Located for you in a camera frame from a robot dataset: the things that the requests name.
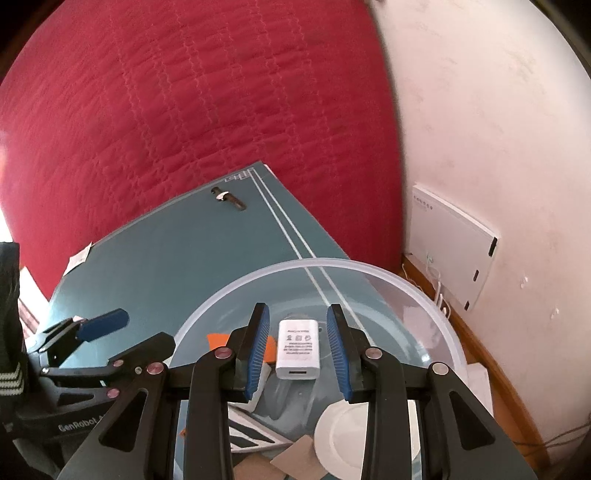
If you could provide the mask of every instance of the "blue gripper pad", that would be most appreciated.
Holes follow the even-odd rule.
[[[91,342],[110,333],[121,330],[129,323],[129,314],[123,309],[116,309],[93,319],[86,320],[80,325],[76,335],[78,340]]]
[[[330,352],[335,364],[336,379],[339,382],[339,390],[345,400],[351,400],[352,388],[349,378],[349,359],[341,340],[339,328],[336,324],[335,313],[332,308],[326,313],[326,332],[329,336]]]
[[[269,328],[271,326],[271,319],[269,315],[269,307],[265,305],[261,319],[259,321],[256,336],[252,345],[251,354],[248,358],[248,375],[245,388],[245,397],[252,400],[252,396],[258,388],[259,377],[261,376],[261,368],[263,358],[265,356],[265,349],[267,348],[267,337],[269,335]]]

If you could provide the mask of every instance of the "white plate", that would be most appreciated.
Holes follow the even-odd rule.
[[[411,457],[420,450],[417,409],[408,402]],[[329,405],[314,431],[316,456],[329,473],[340,480],[360,480],[368,423],[368,404],[345,400]]]

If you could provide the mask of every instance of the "red quilted blanket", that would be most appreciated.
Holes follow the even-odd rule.
[[[66,0],[0,85],[0,132],[0,205],[46,296],[90,241],[256,160],[350,257],[400,257],[395,116],[361,0]]]

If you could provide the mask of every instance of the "white wall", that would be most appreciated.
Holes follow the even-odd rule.
[[[528,0],[372,7],[394,77],[407,189],[420,183],[501,236],[465,320],[543,438],[584,423],[591,411],[591,80]],[[529,282],[520,288],[524,275]]]

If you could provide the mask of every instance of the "orange paper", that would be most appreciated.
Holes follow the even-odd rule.
[[[214,350],[219,346],[226,346],[229,333],[208,333],[207,341],[209,342],[209,349]],[[266,363],[273,363],[277,360],[277,342],[272,336],[267,337],[267,347],[265,348],[265,356],[263,361]]]

